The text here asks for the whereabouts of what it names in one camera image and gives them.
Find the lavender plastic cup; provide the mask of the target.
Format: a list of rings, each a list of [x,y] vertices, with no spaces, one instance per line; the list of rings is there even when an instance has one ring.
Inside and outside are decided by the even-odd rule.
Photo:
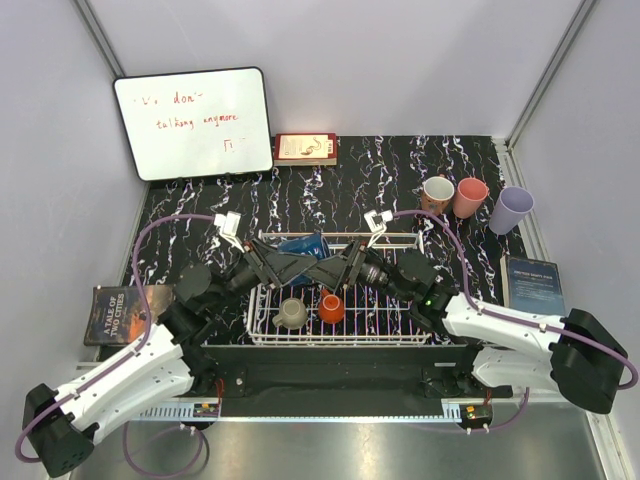
[[[534,208],[533,196],[524,188],[510,186],[504,188],[496,201],[489,229],[496,235],[505,235]]]

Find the salmon speckled ceramic mug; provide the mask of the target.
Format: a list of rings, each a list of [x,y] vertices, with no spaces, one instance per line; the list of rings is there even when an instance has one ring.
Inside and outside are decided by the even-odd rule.
[[[441,215],[455,194],[454,184],[444,176],[433,176],[425,180],[421,190],[421,207],[433,215]]]

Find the blue ceramic mug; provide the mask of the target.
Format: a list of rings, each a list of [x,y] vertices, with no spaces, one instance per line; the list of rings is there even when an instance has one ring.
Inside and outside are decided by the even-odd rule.
[[[277,250],[286,253],[311,255],[323,260],[331,255],[329,245],[320,232],[286,240],[277,246]]]

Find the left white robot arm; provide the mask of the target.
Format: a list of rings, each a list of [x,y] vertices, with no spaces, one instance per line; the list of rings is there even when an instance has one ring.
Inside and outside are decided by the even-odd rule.
[[[40,384],[27,394],[19,439],[30,442],[33,462],[60,477],[85,461],[112,430],[154,404],[208,394],[218,364],[203,343],[215,309],[260,284],[282,287],[317,262],[313,255],[280,252],[252,240],[221,274],[204,264],[185,267],[173,302],[131,344],[65,385]]]

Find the pink plastic cup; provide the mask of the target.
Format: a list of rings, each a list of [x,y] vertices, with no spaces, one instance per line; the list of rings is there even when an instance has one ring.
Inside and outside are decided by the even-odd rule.
[[[464,178],[458,184],[454,200],[453,213],[460,219],[471,217],[489,194],[488,186],[477,178]]]

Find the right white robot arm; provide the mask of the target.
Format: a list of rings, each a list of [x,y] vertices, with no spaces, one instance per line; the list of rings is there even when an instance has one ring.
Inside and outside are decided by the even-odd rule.
[[[487,304],[439,282],[418,251],[401,253],[390,263],[358,242],[318,261],[307,274],[331,290],[359,284],[405,301],[410,317],[425,330],[482,341],[472,361],[454,371],[463,395],[522,386],[557,392],[577,407],[608,414],[621,388],[628,355],[584,310],[542,315]]]

